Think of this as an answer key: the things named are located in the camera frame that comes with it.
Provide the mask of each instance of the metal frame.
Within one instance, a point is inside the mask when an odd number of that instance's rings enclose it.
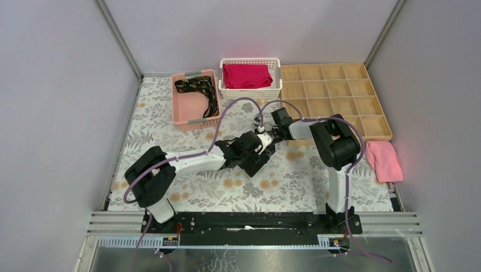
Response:
[[[361,218],[362,237],[422,237],[419,220],[414,212],[357,212]],[[143,211],[94,211],[90,218],[87,234],[89,235],[125,235],[140,234]]]
[[[121,154],[124,152],[125,139],[127,138],[127,136],[128,136],[127,134],[129,133],[130,126],[132,125],[132,118],[133,118],[134,113],[135,113],[135,108],[137,106],[138,96],[140,94],[140,88],[141,87],[142,87],[142,80],[139,79],[139,81],[137,82],[137,89],[134,92],[134,95],[132,97],[132,102],[131,102],[130,107],[129,107],[127,119],[125,120],[124,129],[122,130],[122,137],[120,138],[119,146],[117,148],[117,153],[115,153],[116,159],[113,162],[112,169],[110,171],[110,176],[109,176],[110,180],[109,180],[109,182],[107,184],[107,187],[104,191],[104,194],[103,194],[102,199],[101,199],[101,203],[98,206],[99,207],[98,210],[103,211],[107,208],[106,203],[110,199],[113,181],[114,181],[115,175],[117,174],[117,169],[118,169],[118,166],[119,166],[118,163],[120,162]]]
[[[419,220],[414,212],[359,212],[364,233],[357,237],[403,237],[407,240],[416,270],[434,272],[427,252]],[[140,237],[144,218],[142,211],[94,211],[88,226],[84,249],[74,271],[89,272],[98,247],[134,248]],[[162,237],[175,234],[146,234],[143,248],[172,248],[159,246]],[[325,239],[342,235],[318,235],[319,246],[179,246],[189,249],[326,249]]]
[[[396,21],[396,18],[398,17],[399,13],[401,12],[401,9],[404,7],[404,4],[406,4],[407,0],[397,0],[396,4],[394,5],[394,8],[387,18],[386,23],[384,24],[384,27],[381,30],[381,33],[376,39],[376,42],[374,43],[371,52],[369,52],[368,57],[366,58],[366,61],[364,62],[364,65],[366,66],[366,69],[369,70],[371,67],[371,64],[374,60],[375,55],[379,51],[379,48],[381,47],[382,43],[384,42],[384,39],[386,38],[387,34],[391,30],[391,27],[394,24],[394,21]]]
[[[131,119],[134,114],[134,109],[136,102],[138,100],[138,94],[140,92],[140,86],[142,78],[144,76],[166,76],[171,75],[159,73],[159,74],[146,74],[144,75],[141,69],[138,67],[132,52],[128,48],[125,39],[123,38],[117,24],[115,23],[112,14],[110,13],[107,4],[104,0],[94,0],[100,14],[104,18],[107,26],[112,32],[120,50],[122,51],[125,59],[127,60],[133,73],[139,80],[139,85],[136,93],[133,96],[132,104],[129,109],[129,115],[124,126],[123,136],[119,143],[119,148],[116,154],[116,163],[112,167],[110,178],[116,174],[117,162],[120,158],[120,153],[123,151],[125,146],[125,139],[130,128]],[[393,23],[398,17],[401,9],[405,5],[407,0],[397,0],[391,14],[389,15],[385,25],[382,28],[376,42],[374,43],[368,57],[366,58],[365,65],[370,68],[375,55],[377,54],[380,46],[384,42],[387,34],[389,33]],[[104,198],[102,199],[102,209],[104,208],[105,201],[108,199],[108,195],[111,191],[112,180],[110,180]],[[397,184],[388,185],[390,196],[396,197],[403,211],[405,211],[404,203],[399,194],[399,189]],[[427,252],[425,245],[423,233],[419,226],[419,221],[414,212],[358,212],[363,226],[364,233],[362,235],[355,235],[360,237],[405,237],[410,245],[411,253],[415,261],[415,266],[418,271],[422,272],[432,272],[434,271],[431,258]],[[95,252],[99,246],[104,246],[104,242],[116,237],[121,241],[132,241],[132,238],[137,239],[140,237],[140,229],[143,220],[144,212],[142,211],[127,211],[127,212],[110,212],[110,211],[94,211],[88,226],[87,236],[82,247],[77,265],[74,271],[89,272],[91,270],[92,263],[95,260]],[[341,237],[342,235],[319,235],[319,241],[325,237]],[[155,241],[162,235],[152,235],[147,234],[145,239]],[[211,249],[233,249],[233,246],[202,246],[200,248],[211,248]],[[281,246],[281,247],[269,247],[276,249],[306,249],[305,246]]]
[[[99,12],[104,18],[108,28],[112,32],[112,36],[115,38],[115,41],[117,41],[117,44],[119,45],[119,48],[122,51],[122,54],[124,54],[124,57],[127,60],[127,63],[129,64],[133,73],[136,75],[137,79],[141,80],[142,71],[138,67],[137,61],[135,60],[134,56],[132,55],[132,52],[127,46],[127,43],[125,42],[124,37],[120,33],[119,27],[115,23],[112,17],[112,14],[110,13],[110,10],[107,7],[107,4],[105,3],[104,0],[95,0],[95,3],[97,4],[97,7],[99,8]]]

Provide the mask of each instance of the white wall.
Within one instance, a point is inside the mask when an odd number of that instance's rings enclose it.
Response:
[[[370,75],[436,271],[479,271],[481,1],[408,1]]]
[[[222,58],[364,62],[396,0],[107,0],[145,73],[218,67]]]
[[[0,1],[0,270],[70,271],[136,79],[94,1]]]

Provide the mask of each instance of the red wire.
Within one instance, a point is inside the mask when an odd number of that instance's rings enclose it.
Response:
[[[179,235],[180,235],[181,231],[182,231],[182,223],[179,222],[179,223],[177,223],[177,241],[179,241]]]

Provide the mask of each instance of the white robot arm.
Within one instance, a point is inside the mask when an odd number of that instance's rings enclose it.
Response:
[[[285,108],[271,114],[276,127],[270,131],[256,129],[232,141],[216,141],[215,146],[209,152],[203,152],[203,155],[193,155],[202,153],[200,150],[175,153],[163,152],[159,146],[149,149],[126,171],[125,178],[129,184],[153,165],[163,160],[170,161],[158,167],[157,174],[150,172],[133,187],[132,192],[139,206],[147,208],[158,223],[163,223],[175,214],[165,196],[175,177],[236,166],[253,177],[275,153],[276,143],[292,139],[314,139],[319,156],[329,169],[330,195],[326,210],[333,216],[343,214],[346,169],[356,160],[360,152],[360,144],[350,128],[342,122],[330,120],[294,122]]]

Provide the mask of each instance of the wooden compartment tray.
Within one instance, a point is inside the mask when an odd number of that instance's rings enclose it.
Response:
[[[283,65],[281,99],[295,105],[304,118],[335,113],[352,123],[364,141],[389,141],[393,134],[363,63]],[[299,114],[285,106],[294,120]],[[313,140],[289,141],[290,146],[313,145]]]

